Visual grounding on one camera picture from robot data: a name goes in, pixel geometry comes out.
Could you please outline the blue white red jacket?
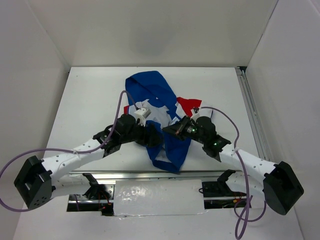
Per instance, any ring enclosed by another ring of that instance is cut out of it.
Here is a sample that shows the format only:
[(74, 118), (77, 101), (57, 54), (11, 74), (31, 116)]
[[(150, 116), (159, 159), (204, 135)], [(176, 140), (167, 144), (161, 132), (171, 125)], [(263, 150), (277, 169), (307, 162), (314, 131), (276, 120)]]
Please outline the blue white red jacket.
[(162, 128), (175, 124), (184, 116), (192, 116), (192, 109), (209, 104), (201, 99), (186, 99), (175, 95), (165, 78), (158, 71), (138, 72), (125, 80), (125, 90), (139, 108), (151, 113), (146, 122), (155, 127), (163, 142), (146, 147), (154, 167), (177, 173), (180, 171), (191, 144), (191, 139), (178, 140), (162, 132)]

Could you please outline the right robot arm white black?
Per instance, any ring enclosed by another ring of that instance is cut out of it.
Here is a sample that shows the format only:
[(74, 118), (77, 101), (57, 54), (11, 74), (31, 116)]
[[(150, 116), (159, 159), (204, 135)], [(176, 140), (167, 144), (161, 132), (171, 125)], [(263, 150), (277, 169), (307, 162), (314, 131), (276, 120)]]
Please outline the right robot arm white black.
[(223, 196), (246, 191), (246, 187), (249, 187), (251, 195), (261, 197), (273, 211), (286, 215), (304, 194), (301, 183), (288, 163), (266, 161), (233, 147), (229, 140), (217, 134), (216, 126), (207, 116), (197, 120), (185, 116), (162, 130), (180, 140), (190, 138), (201, 143), (209, 157), (248, 174), (248, 177), (235, 172), (227, 174), (227, 179), (218, 184)]

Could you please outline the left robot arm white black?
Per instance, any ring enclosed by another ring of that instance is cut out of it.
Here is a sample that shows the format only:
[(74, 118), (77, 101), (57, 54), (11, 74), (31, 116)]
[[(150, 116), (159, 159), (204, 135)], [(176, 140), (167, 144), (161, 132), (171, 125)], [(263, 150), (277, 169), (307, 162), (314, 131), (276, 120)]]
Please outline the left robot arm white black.
[(103, 184), (90, 173), (72, 174), (72, 171), (93, 161), (101, 160), (120, 150), (121, 145), (135, 142), (144, 147), (163, 143), (154, 123), (145, 126), (132, 115), (123, 114), (115, 125), (109, 125), (70, 152), (38, 159), (29, 157), (20, 169), (14, 186), (28, 210), (37, 209), (55, 197), (83, 195), (92, 200), (98, 195), (108, 196)]

